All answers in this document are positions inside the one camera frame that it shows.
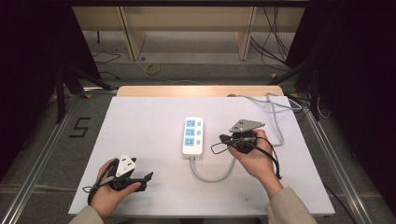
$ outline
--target gray floor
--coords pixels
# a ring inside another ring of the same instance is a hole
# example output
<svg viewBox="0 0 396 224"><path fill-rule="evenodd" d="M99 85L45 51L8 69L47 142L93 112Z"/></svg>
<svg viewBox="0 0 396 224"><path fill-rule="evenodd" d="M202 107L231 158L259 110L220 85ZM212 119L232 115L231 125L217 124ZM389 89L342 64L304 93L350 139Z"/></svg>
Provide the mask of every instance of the gray floor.
<svg viewBox="0 0 396 224"><path fill-rule="evenodd" d="M160 74L153 79L146 77L140 66L128 58L128 53L123 46L123 37L120 33L106 33L101 35L101 44L95 43L96 33L86 32L87 41L92 53L109 51L119 53L120 57L111 63L98 63L100 71L107 71L120 76L115 79L110 74L102 74L103 80L113 86L121 85L190 85L189 82L179 80L196 81L205 84L218 85L263 85L271 79L271 74L282 74L273 68L265 67L261 55L254 49L250 49L246 61L238 59L233 34L229 33L153 33L145 42L145 47L140 55L139 62L143 65L148 63L158 64L161 67ZM265 34L255 34L257 39L264 40ZM289 45L292 34L284 34L285 43ZM98 62L104 62L114 58L112 55L100 54L95 57ZM273 61L269 64L281 67ZM86 87L94 87L91 83L81 80ZM284 92L292 90L293 80L281 85ZM89 97L78 100L69 122L66 124L63 134L50 155L50 159L40 176L34 192L25 205L18 223L67 223L72 217L68 207L73 201L75 190L91 156L97 134L99 134L106 110L114 94L95 93ZM89 127L84 138L69 138L72 134L79 134L74 130L78 118L91 118L80 124ZM348 207L348 201L344 192L332 171L318 139L308 122L304 112L296 114L297 120L304 135L305 142L311 152L315 165L322 181L332 189L337 197ZM56 100L51 99L48 107L42 112L40 121L27 141L26 149L21 151L18 158L13 162L7 175L0 185L0 217L7 211L9 204L23 184L25 178L39 157L42 148L46 145L52 130L55 128ZM375 186L363 171L359 161L351 154L346 139L338 127L335 118L321 119L321 125L346 168L354 187L362 198L364 205L373 223L396 223L395 217L389 211ZM345 209L329 193L336 213L331 217L317 217L318 223L352 223ZM122 218L111 218L106 223L121 223ZM158 219L157 223L179 223L177 219ZM206 224L212 223L255 223L251 218L238 219L206 219Z"/></svg>

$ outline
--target sleeve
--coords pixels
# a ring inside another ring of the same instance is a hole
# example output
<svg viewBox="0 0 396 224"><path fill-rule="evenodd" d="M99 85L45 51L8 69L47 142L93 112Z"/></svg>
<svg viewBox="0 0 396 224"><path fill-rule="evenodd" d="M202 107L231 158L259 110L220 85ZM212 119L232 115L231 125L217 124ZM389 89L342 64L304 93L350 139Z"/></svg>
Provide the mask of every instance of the sleeve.
<svg viewBox="0 0 396 224"><path fill-rule="evenodd" d="M291 188L284 188L274 195L265 211L271 224L317 223Z"/></svg>
<svg viewBox="0 0 396 224"><path fill-rule="evenodd" d="M98 213L95 209L90 207L89 205L85 206L79 213L76 215L69 224L103 224L103 220L99 217Z"/></svg>

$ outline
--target power strip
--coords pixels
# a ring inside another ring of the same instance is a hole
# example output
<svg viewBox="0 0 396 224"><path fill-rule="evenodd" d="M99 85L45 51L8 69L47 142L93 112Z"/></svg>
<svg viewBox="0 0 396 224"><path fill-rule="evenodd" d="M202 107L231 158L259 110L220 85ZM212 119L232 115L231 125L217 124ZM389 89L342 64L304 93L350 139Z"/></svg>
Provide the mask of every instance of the power strip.
<svg viewBox="0 0 396 224"><path fill-rule="evenodd" d="M183 133L183 156L200 160L204 150L204 119L186 118Z"/></svg>

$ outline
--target white table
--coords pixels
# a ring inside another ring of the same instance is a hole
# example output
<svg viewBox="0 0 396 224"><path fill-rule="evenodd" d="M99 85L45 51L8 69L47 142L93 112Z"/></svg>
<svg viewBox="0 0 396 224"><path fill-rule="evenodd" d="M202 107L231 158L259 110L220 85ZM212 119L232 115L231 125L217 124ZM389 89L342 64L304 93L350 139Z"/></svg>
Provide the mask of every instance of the white table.
<svg viewBox="0 0 396 224"><path fill-rule="evenodd" d="M285 97L275 97L283 105ZM225 152L214 155L210 146L219 135L239 119L266 123L264 130L274 144L278 141L269 104L253 103L240 97L115 97L107 111L96 145L81 179L69 214L77 214L86 204L99 167L122 152L136 157L132 177L153 171L144 192L127 197L114 216L123 217L260 217L265 215L268 198L260 183L237 161L232 173L219 183L205 183L196 178L190 161L181 154L182 132L186 117L205 120L204 156L196 169L207 178L222 175L232 159ZM281 182L292 187L314 216L334 214L329 197L297 121L291 111L277 113L285 136L276 148Z"/></svg>

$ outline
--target floor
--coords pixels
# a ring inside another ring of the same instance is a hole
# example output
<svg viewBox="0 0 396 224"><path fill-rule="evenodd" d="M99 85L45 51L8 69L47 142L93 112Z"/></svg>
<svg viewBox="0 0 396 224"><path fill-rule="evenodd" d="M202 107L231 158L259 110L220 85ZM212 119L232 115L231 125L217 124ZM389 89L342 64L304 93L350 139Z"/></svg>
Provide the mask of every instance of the floor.
<svg viewBox="0 0 396 224"><path fill-rule="evenodd" d="M98 69L103 72L102 78L113 86L120 85L179 85L190 84L189 81L199 81L211 84L261 84L260 80L271 80L272 74L281 75L285 71L265 67L262 56L255 49L249 48L246 61L238 58L237 47L231 33L151 33L145 40L145 45L139 55L138 62L143 65L159 64L161 77L153 79L142 75L141 67L136 61L129 59L125 48L123 35L118 32L101 32L100 42L97 43L96 32L84 32L92 55L101 51L94 59L98 62ZM258 42L263 43L267 34L253 34ZM282 41L288 48L293 34L282 34ZM272 38L266 46L271 52L278 54L275 40ZM279 62L265 60L276 68L284 68ZM87 88L96 89L91 83L81 80ZM293 80L281 85L284 92L292 91ZM22 210L18 223L66 223L72 217L68 213L70 203L73 201L76 187L84 171L85 165L91 155L92 147L100 131L106 109L115 92L103 93L90 91L85 97L68 96L68 106L73 105L68 121L62 127L60 136L54 141L53 150L48 155L43 170L35 184L32 194ZM0 184L0 217L3 217L18 194L35 162L42 155L45 148L49 148L49 139L53 138L53 130L59 129L55 125L56 99L49 100L48 107L43 111L35 131L26 143L26 149L21 151L14 161L6 177ZM375 189L359 161L351 154L347 141L339 129L334 117L325 119L328 111L323 110L320 125L331 143L342 170L345 171L352 188L357 192L360 202L368 216L367 222L360 223L396 223L396 219L389 211L381 196ZM89 131L84 138L70 138L76 133L74 125L77 118L88 117L83 120L83 125L89 126ZM309 113L296 114L305 141L311 152L315 165L322 181L334 192L329 192L335 208L335 215L331 217L316 217L318 223L353 223L347 212L354 214L350 206L351 201L345 187L334 171L334 165L329 161L327 149L317 138ZM123 218L110 218L106 223L121 223ZM254 218L235 219L205 219L205 224L212 223L256 223ZM170 219L139 219L133 223L180 223L180 220Z"/></svg>

